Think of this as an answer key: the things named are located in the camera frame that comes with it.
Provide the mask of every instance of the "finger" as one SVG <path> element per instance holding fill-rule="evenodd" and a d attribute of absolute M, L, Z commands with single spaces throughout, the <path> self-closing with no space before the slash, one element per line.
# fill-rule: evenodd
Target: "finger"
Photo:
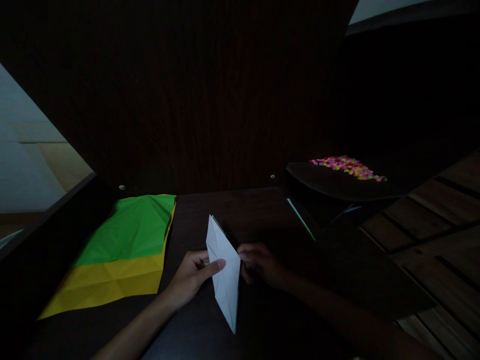
<path fill-rule="evenodd" d="M 266 256 L 272 256 L 272 253 L 263 242 L 243 243 L 238 247 L 236 252 L 239 254 L 243 252 L 259 252 Z"/>
<path fill-rule="evenodd" d="M 186 253 L 185 257 L 191 259 L 195 264 L 201 264 L 209 259 L 209 252 L 207 250 L 189 251 Z"/>
<path fill-rule="evenodd" d="M 250 276 L 250 274 L 248 273 L 247 271 L 247 267 L 245 266 L 245 264 L 242 262 L 241 264 L 241 267 L 240 267 L 240 271 L 241 271 L 241 277 L 243 278 L 243 280 L 245 280 L 245 282 L 250 285 L 252 283 L 252 277 Z"/>
<path fill-rule="evenodd" d="M 227 264 L 227 262 L 224 259 L 218 259 L 210 265 L 205 266 L 202 270 L 200 270 L 197 273 L 197 277 L 200 280 L 200 283 L 203 284 L 203 282 L 209 278 L 211 278 L 213 275 L 219 273 Z"/>
<path fill-rule="evenodd" d="M 251 263 L 250 266 L 253 264 L 264 267 L 269 260 L 268 256 L 256 251 L 243 251 L 239 255 L 240 259 L 242 259 L 245 263 Z"/>

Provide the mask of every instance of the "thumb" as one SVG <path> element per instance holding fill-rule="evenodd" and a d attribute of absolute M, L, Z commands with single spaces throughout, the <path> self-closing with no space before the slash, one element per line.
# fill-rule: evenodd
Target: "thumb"
<path fill-rule="evenodd" d="M 224 259 L 218 259 L 209 265 L 205 266 L 202 270 L 198 272 L 198 277 L 203 283 L 205 280 L 211 278 L 213 275 L 219 273 L 227 264 Z"/>

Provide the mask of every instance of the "desk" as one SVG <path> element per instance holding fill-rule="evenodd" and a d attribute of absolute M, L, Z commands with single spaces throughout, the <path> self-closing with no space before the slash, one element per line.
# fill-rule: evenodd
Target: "desk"
<path fill-rule="evenodd" d="M 383 304 L 384 316 L 396 317 L 426 306 L 421 290 L 374 244 L 360 239 L 359 249 L 349 238 L 350 248 L 346 249 L 340 237 L 334 242 L 313 241 L 278 188 L 179 196 L 160 291 L 174 276 L 185 252 L 205 248 L 209 214 L 215 216 L 234 246 L 263 241 L 294 272 L 363 305 L 378 308 Z M 87 359 L 152 298 L 132 296 L 38 321 L 25 357 Z M 399 309 L 398 304 L 406 307 Z M 166 324 L 143 358 L 269 359 L 295 355 L 348 359 L 355 353 L 296 299 L 261 280 L 252 286 L 240 280 L 236 335 L 217 305 L 213 283 L 207 281 Z"/>

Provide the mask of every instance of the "right hand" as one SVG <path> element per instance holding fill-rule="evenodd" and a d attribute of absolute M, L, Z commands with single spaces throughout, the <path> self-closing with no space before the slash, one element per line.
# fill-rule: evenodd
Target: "right hand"
<path fill-rule="evenodd" d="M 242 264 L 241 276 L 247 284 L 253 279 L 248 269 L 254 269 L 270 286 L 286 291 L 293 274 L 283 267 L 262 242 L 244 243 L 237 249 Z"/>

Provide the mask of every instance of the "dark wood wall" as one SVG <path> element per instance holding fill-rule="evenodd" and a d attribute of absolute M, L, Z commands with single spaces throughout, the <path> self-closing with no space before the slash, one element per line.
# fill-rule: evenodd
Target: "dark wood wall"
<path fill-rule="evenodd" d="M 329 149 L 326 78 L 356 4 L 4 2 L 0 63 L 125 196 L 274 186 L 315 134 Z"/>

